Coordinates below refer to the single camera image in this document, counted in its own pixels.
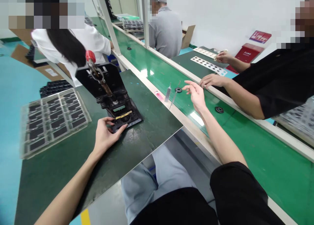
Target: black ring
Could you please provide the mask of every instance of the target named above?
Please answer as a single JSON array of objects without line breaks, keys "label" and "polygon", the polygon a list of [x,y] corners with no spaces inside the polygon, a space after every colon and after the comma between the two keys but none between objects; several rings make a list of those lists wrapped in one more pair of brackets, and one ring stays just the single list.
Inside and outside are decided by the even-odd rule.
[{"label": "black ring", "polygon": [[215,107],[215,110],[218,112],[218,113],[223,113],[224,111],[223,111],[223,108],[221,108],[221,107],[219,107],[219,106],[216,106]]}]

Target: red handle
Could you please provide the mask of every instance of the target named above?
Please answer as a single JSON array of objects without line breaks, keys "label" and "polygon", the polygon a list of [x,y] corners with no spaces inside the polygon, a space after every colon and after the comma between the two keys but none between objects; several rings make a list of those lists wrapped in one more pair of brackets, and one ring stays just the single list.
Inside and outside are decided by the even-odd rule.
[{"label": "red handle", "polygon": [[92,51],[87,50],[85,54],[86,60],[89,61],[89,59],[92,60],[92,62],[96,63],[95,54]]}]

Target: man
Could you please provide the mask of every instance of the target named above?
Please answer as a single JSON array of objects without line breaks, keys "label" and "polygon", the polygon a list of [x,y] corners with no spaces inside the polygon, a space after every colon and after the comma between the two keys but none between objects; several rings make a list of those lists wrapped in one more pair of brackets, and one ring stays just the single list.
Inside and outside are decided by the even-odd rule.
[{"label": "man", "polygon": [[210,74],[201,87],[215,86],[248,115],[255,119],[267,119],[300,106],[314,95],[314,0],[297,8],[296,31],[304,31],[305,37],[295,38],[295,43],[281,44],[255,64],[242,62],[226,52],[217,61],[230,64],[239,73],[233,79]]},{"label": "man", "polygon": [[[192,81],[185,82],[188,85],[183,89],[191,94],[195,110],[223,163],[213,171],[210,180],[217,215],[183,166],[161,146],[153,154],[158,184],[141,164],[123,179],[128,223],[218,225],[219,220],[222,225],[283,224],[268,207],[267,194],[248,169],[242,153],[207,109],[203,89]],[[35,225],[70,223],[93,168],[126,127],[112,134],[106,127],[113,125],[112,120],[106,117],[98,121],[93,152]]]},{"label": "man", "polygon": [[150,5],[153,18],[149,23],[149,46],[168,58],[179,55],[182,45],[179,16],[170,10],[167,0],[150,0]]}]

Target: red sign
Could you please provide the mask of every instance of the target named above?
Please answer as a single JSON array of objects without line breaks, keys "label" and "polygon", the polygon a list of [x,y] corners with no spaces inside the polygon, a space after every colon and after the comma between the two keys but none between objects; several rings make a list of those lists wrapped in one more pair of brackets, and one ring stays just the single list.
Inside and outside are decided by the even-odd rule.
[{"label": "red sign", "polygon": [[265,43],[267,42],[268,39],[270,39],[271,34],[270,33],[265,33],[261,31],[255,31],[253,35],[250,37],[250,40],[260,42],[260,43]]}]

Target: hand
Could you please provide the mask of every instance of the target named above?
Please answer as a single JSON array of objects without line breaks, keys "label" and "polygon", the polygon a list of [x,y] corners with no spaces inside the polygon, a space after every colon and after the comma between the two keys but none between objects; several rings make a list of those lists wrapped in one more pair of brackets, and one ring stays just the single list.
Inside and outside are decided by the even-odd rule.
[{"label": "hand", "polygon": [[120,137],[121,133],[125,130],[128,124],[123,125],[116,133],[112,133],[112,129],[106,125],[114,126],[111,122],[114,118],[105,117],[98,120],[96,129],[96,141],[93,154],[96,157],[102,157],[103,154],[112,146]]},{"label": "hand", "polygon": [[222,51],[217,55],[217,62],[218,63],[229,63],[230,60],[233,59],[233,56],[231,56],[229,53]]},{"label": "hand", "polygon": [[207,108],[205,104],[204,90],[195,82],[189,80],[184,82],[189,85],[184,86],[182,89],[187,91],[186,94],[191,94],[191,101],[193,103],[194,109],[197,112],[200,112],[201,109]]},{"label": "hand", "polygon": [[202,88],[204,88],[205,85],[207,88],[212,85],[225,86],[229,81],[230,79],[227,77],[219,76],[218,74],[209,74],[202,78],[202,80],[200,81],[200,86]]}]

